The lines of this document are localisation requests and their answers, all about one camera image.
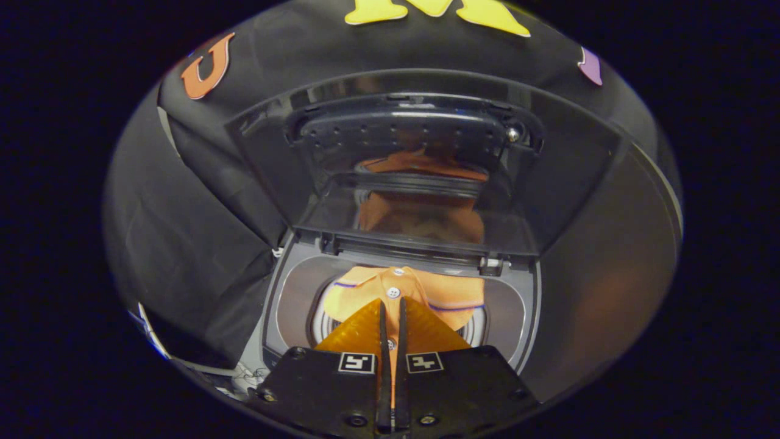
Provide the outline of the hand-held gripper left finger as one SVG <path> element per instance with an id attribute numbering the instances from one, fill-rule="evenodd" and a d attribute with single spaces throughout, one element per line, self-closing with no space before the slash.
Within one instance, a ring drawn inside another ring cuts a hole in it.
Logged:
<path id="1" fill-rule="evenodd" d="M 250 392 L 250 407 L 312 437 L 382 437 L 394 430 L 386 309 L 362 306 L 314 348 L 287 350 Z"/>

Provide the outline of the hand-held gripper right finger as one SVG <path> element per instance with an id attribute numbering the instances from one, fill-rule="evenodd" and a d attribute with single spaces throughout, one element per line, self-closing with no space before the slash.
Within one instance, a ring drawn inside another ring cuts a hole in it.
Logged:
<path id="1" fill-rule="evenodd" d="M 483 437 L 541 406 L 497 348 L 471 347 L 409 298 L 400 303 L 397 356 L 398 437 Z"/>

